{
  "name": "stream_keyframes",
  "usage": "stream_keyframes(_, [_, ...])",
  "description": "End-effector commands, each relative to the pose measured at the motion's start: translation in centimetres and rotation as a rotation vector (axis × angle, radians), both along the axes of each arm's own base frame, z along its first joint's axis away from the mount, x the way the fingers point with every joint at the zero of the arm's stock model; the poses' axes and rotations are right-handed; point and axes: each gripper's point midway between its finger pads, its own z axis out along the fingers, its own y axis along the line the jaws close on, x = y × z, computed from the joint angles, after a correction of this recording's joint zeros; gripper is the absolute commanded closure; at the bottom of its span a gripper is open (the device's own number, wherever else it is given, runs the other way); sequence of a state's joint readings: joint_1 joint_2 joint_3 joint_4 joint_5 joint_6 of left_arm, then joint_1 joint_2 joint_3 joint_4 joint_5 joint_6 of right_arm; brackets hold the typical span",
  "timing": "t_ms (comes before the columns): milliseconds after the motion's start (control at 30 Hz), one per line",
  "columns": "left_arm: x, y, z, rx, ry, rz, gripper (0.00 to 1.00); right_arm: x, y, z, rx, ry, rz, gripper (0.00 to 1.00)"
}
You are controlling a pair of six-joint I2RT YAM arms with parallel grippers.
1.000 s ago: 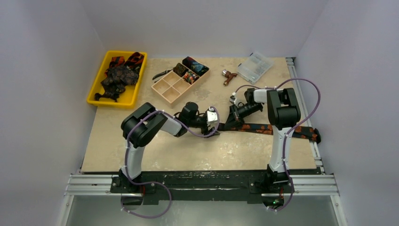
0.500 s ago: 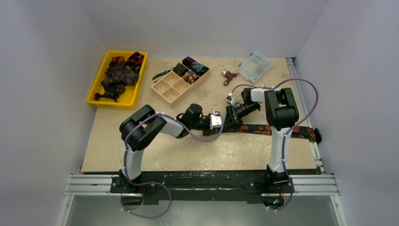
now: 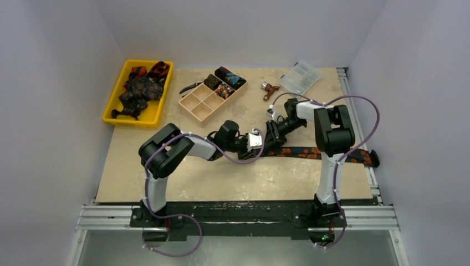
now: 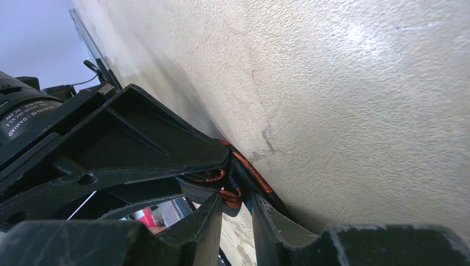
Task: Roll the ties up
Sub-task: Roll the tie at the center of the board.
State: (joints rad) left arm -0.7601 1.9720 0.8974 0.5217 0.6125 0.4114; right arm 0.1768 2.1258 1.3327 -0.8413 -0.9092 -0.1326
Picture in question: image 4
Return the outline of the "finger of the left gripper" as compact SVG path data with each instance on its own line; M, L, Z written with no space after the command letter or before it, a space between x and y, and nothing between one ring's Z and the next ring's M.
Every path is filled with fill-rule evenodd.
M46 219L121 219L145 207L182 196L175 178L121 184L80 197L49 214Z

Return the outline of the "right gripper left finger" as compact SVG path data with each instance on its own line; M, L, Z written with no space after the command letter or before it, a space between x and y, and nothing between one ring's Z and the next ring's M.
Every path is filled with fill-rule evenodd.
M1 243L2 265L216 265L222 201L212 195L158 234L141 222L27 221Z

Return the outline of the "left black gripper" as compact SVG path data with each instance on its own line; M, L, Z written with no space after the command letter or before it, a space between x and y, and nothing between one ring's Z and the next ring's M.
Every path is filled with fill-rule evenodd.
M98 85L62 102L1 83L3 232L105 188L222 168L228 158L136 85Z

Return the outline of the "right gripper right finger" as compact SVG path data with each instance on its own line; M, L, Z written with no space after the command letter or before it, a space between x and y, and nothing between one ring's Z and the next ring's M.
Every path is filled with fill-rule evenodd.
M258 265L469 265L469 248L450 229L428 224L339 224L319 234L253 198Z

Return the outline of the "dark orange floral tie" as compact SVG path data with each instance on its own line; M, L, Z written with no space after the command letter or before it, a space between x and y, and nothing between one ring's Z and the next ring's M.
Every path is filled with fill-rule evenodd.
M227 164L222 168L177 176L176 180L184 196L194 203L202 204L210 195L216 193L222 198L222 212L235 217L242 205L252 212L253 199L258 194L274 209L290 218L284 202L250 161L229 142L217 142L230 150Z

